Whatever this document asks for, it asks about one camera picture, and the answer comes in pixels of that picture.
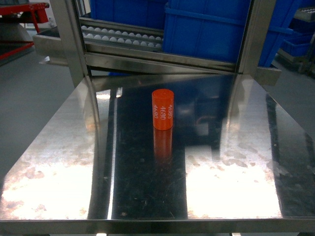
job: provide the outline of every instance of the metal post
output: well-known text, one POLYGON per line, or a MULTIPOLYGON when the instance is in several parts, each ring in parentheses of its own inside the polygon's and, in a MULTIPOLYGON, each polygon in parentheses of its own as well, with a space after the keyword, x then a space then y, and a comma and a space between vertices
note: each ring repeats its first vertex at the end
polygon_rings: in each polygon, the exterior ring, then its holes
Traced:
POLYGON ((76 4, 77 4, 79 16, 85 15, 86 9, 85 9, 85 5, 84 5, 84 1, 83 0, 76 0, 76 4))
POLYGON ((276 0, 252 0, 236 72, 255 76, 276 0))
POLYGON ((74 0, 50 0, 63 50, 75 87, 91 72, 85 62, 86 51, 74 0))

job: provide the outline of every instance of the orange cylinder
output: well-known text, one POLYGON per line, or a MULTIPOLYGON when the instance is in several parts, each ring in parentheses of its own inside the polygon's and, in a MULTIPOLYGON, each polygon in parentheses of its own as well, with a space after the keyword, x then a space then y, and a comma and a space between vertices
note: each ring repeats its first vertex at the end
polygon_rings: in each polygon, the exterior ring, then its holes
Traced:
POLYGON ((152 93, 153 126, 158 130, 173 127, 174 93, 168 89, 158 89, 152 93))

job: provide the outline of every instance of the rack of white balls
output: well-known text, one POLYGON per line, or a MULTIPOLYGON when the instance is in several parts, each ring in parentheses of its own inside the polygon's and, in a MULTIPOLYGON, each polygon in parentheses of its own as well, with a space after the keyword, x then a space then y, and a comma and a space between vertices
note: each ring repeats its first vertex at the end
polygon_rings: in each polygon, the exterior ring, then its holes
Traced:
POLYGON ((97 40, 104 40, 104 41, 110 41, 110 42, 118 42, 118 43, 126 43, 126 44, 133 44, 133 45, 140 45, 140 46, 144 46, 144 47, 151 47, 151 48, 162 48, 162 45, 160 43, 153 43, 153 42, 147 42, 144 41, 145 39, 150 39, 150 40, 156 40, 159 42, 162 42, 163 39, 159 36, 154 37, 153 35, 151 36, 147 36, 146 34, 141 35, 139 33, 134 34, 134 33, 128 33, 126 31, 121 32, 119 30, 115 31, 113 29, 107 30, 107 29, 101 29, 101 28, 94 28, 92 26, 87 27, 87 26, 81 26, 82 30, 89 30, 89 31, 94 31, 95 34, 92 33, 83 33, 83 37, 84 38, 93 38, 93 39, 97 39, 97 40), (97 34, 97 32, 102 32, 102 33, 109 33, 109 34, 116 34, 117 36, 101 36, 99 34, 97 34), (135 37, 138 39, 123 39, 122 37, 119 37, 119 35, 122 36, 129 36, 129 37, 135 37))

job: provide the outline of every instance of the stainless steel tabletop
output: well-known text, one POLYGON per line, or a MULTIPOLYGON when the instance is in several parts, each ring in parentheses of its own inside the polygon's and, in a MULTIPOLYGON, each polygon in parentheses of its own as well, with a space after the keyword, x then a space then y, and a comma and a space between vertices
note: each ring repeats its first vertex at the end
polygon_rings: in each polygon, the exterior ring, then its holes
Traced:
POLYGON ((313 140, 250 76, 86 78, 3 180, 2 234, 231 232, 315 232, 313 140))

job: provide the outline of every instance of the blue plastic crate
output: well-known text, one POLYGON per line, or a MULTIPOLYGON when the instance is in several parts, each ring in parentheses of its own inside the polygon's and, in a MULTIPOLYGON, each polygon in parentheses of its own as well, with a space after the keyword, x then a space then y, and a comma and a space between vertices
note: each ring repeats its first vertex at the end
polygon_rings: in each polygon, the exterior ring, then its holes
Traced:
POLYGON ((310 34, 315 31, 315 22, 305 22, 299 19, 292 19, 289 28, 300 34, 310 34))
POLYGON ((283 41, 282 49, 293 57, 304 56, 310 47, 312 35, 288 38, 283 41))
POLYGON ((258 65, 269 67, 284 39, 292 33, 292 29, 269 26, 258 65))
MULTIPOLYGON (((205 59, 236 63, 245 23, 166 8, 163 50, 205 59)), ((260 66, 270 66, 284 38, 293 30, 269 27, 260 66)))
POLYGON ((288 28, 302 0, 277 0, 270 26, 288 28))
MULTIPOLYGON (((287 28, 302 0, 277 0, 271 26, 287 28)), ((244 21, 250 0, 169 0, 172 9, 244 21)))
POLYGON ((245 21, 251 0, 169 0, 171 9, 245 21))
POLYGON ((315 6, 315 0, 302 0, 299 8, 315 6))
POLYGON ((167 0, 90 0, 91 17, 96 20, 164 28, 167 0))

